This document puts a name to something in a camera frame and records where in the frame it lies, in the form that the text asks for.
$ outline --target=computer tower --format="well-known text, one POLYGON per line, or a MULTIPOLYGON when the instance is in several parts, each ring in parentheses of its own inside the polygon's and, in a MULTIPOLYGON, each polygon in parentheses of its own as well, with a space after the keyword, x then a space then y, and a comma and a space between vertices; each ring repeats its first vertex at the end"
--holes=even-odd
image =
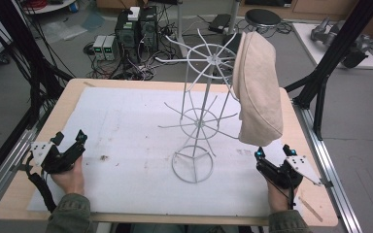
POLYGON ((144 50, 158 51, 158 23, 156 6, 141 10, 139 18, 141 24, 141 37, 144 42, 144 50))
POLYGON ((138 63, 139 56, 141 55, 138 55, 138 51, 141 52, 139 50, 141 36, 139 21, 128 20, 128 12, 122 11, 118 16, 115 35, 123 63, 128 63, 127 59, 130 59, 132 63, 138 63))

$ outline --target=black metal pole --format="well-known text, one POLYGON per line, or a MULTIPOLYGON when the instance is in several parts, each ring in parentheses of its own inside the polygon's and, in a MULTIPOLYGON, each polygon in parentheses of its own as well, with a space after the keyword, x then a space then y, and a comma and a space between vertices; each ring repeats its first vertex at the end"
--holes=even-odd
POLYGON ((314 131, 320 140, 322 140, 322 112, 326 83, 372 17, 373 0, 360 0, 317 68, 306 78, 285 87, 286 91, 290 92, 304 85, 301 93, 293 99, 293 103, 303 109, 308 109, 311 101, 318 95, 314 116, 314 131))

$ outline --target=white paper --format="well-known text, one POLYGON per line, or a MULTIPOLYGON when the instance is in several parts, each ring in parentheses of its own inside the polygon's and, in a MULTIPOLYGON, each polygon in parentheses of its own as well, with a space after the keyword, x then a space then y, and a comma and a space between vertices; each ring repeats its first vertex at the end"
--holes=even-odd
MULTIPOLYGON (((210 93, 208 105, 218 116, 226 97, 210 93)), ((195 108, 201 108, 203 92, 192 92, 195 108)), ((240 143, 222 134, 209 140, 214 153, 214 171, 202 183, 181 181, 172 170, 172 157, 186 141, 176 125, 180 115, 164 105, 181 110, 181 91, 87 87, 62 133, 58 147, 65 151, 78 131, 87 135, 84 152, 85 196, 98 213, 197 216, 267 216, 267 186, 256 170, 257 147, 240 143)), ((188 99, 186 110, 190 109, 188 99)), ((240 105, 229 98, 224 116, 239 114, 240 105)), ((224 119, 220 131, 237 137, 238 115, 224 119)), ((199 146, 208 150, 205 141, 199 146)), ((280 140, 264 148, 276 165, 285 155, 280 140)), ((63 192, 51 179, 48 184, 55 203, 63 192)), ((45 211, 39 192, 28 210, 45 211)))

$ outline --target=person's left hand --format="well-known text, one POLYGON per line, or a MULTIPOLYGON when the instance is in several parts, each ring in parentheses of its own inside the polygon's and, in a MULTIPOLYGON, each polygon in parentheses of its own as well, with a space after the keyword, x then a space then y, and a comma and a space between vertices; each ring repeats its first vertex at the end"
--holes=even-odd
POLYGON ((65 194, 77 193, 84 195, 83 156, 75 161, 74 168, 60 174, 51 174, 53 181, 63 189, 65 194))

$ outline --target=white device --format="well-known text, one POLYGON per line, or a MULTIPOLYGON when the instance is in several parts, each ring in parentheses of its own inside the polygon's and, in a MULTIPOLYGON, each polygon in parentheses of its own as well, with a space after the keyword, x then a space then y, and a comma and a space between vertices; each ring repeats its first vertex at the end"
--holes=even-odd
POLYGON ((139 11, 141 10, 139 7, 131 7, 129 9, 132 14, 128 14, 129 21, 138 21, 139 18, 139 11))
POLYGON ((106 60, 115 60, 118 57, 118 43, 115 36, 107 36, 102 46, 106 60))
POLYGON ((98 60, 105 60, 105 55, 102 48, 104 46, 106 38, 106 36, 98 36, 96 37, 96 40, 93 43, 93 51, 95 52, 96 59, 98 60))

